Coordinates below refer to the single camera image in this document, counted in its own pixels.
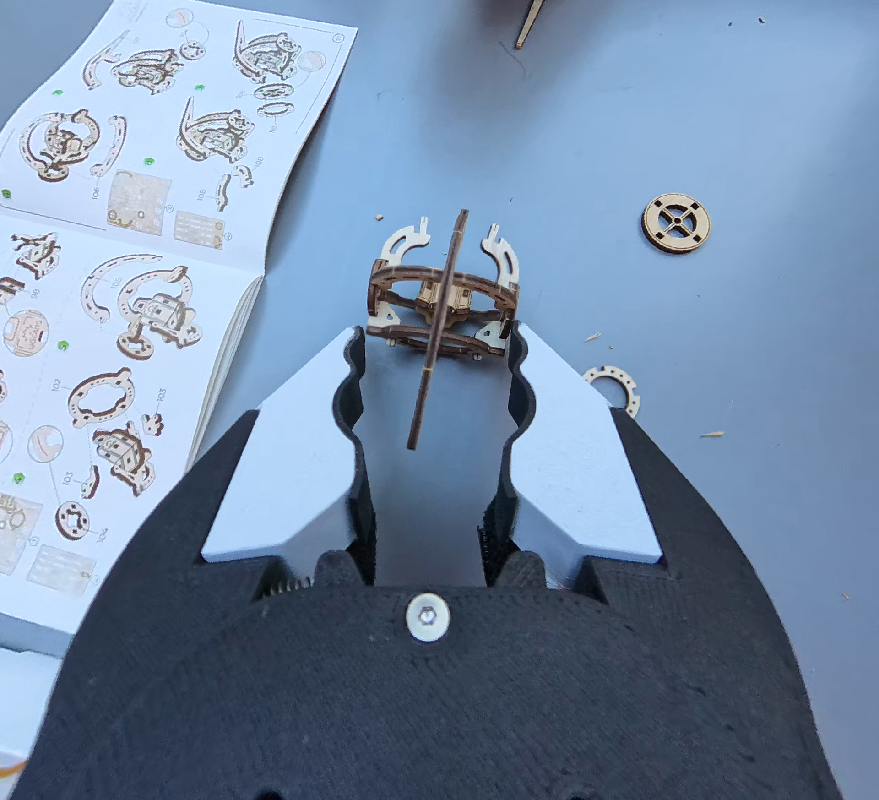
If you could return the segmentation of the illustrated instruction booklet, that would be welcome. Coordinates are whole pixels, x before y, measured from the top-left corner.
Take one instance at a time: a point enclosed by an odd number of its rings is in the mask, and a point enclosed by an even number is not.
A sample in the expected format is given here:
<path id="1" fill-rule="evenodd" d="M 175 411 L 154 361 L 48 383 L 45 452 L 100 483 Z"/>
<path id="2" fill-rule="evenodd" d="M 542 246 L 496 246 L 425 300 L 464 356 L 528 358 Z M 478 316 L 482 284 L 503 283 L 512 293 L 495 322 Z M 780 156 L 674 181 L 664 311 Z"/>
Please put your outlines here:
<path id="1" fill-rule="evenodd" d="M 2 646 L 61 658 L 188 470 L 356 30 L 115 0 L 2 128 Z"/>

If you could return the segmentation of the white cardboard box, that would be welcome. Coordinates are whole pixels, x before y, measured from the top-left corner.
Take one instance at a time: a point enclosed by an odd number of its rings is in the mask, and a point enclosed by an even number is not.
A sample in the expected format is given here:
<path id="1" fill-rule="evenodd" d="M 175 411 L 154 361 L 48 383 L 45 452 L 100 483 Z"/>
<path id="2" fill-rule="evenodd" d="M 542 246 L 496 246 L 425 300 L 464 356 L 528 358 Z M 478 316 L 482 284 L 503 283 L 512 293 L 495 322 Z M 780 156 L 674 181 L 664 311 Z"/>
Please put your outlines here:
<path id="1" fill-rule="evenodd" d="M 1 615 L 1 797 L 33 750 L 71 635 Z"/>

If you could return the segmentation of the wooden cage model assembly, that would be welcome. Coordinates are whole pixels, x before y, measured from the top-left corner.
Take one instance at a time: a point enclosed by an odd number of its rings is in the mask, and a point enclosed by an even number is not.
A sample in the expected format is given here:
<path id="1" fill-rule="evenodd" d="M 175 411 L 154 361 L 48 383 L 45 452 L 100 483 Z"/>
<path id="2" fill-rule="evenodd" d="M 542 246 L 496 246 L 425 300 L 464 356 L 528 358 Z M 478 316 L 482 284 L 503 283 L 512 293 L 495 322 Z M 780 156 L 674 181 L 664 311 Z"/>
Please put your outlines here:
<path id="1" fill-rule="evenodd" d="M 369 336 L 425 352 L 440 298 L 442 270 L 406 266 L 406 252 L 428 245 L 427 218 L 418 226 L 397 230 L 382 247 L 368 283 Z M 505 354 L 517 314 L 520 293 L 519 260 L 493 224 L 481 241 L 482 251 L 498 268 L 494 279 L 456 271 L 447 299 L 445 327 L 438 354 L 481 359 Z"/>

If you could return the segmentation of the spoked wooden disc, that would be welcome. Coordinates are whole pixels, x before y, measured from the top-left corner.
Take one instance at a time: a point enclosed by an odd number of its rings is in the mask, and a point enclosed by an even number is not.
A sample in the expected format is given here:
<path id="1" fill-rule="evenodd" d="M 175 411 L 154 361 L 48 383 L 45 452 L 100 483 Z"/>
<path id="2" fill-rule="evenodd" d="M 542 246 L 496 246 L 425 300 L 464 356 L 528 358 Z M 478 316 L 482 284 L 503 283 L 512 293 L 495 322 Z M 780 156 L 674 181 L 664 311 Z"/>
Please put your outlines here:
<path id="1" fill-rule="evenodd" d="M 644 208 L 642 228 L 658 249 L 685 254 L 707 240 L 711 221 L 708 212 L 694 198 L 669 192 L 654 198 Z"/>

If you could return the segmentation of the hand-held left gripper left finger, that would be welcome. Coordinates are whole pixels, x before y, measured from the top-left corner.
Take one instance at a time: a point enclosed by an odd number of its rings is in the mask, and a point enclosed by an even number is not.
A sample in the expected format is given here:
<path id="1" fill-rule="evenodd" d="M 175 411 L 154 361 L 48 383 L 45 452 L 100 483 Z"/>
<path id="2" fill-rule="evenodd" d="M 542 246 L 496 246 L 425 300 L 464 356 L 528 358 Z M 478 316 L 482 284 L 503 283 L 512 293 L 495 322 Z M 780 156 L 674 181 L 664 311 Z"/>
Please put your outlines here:
<path id="1" fill-rule="evenodd" d="M 363 447 L 359 379 L 365 333 L 343 330 L 259 407 L 213 527 L 207 562 L 274 555 L 303 580 L 348 550 L 374 583 L 376 526 Z"/>

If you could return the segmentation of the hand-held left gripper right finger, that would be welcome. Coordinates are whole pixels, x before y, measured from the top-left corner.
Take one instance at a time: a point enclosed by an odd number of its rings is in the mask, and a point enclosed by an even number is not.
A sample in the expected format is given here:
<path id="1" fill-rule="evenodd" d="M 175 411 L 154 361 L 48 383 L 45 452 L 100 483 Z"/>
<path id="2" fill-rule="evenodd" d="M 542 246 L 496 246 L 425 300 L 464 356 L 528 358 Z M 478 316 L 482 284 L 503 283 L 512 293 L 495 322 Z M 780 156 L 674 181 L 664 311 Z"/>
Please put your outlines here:
<path id="1" fill-rule="evenodd" d="M 516 547 L 573 589 L 584 558 L 654 564 L 662 556 L 608 402 L 527 326 L 511 330 L 505 443 L 479 530 L 488 586 Z"/>

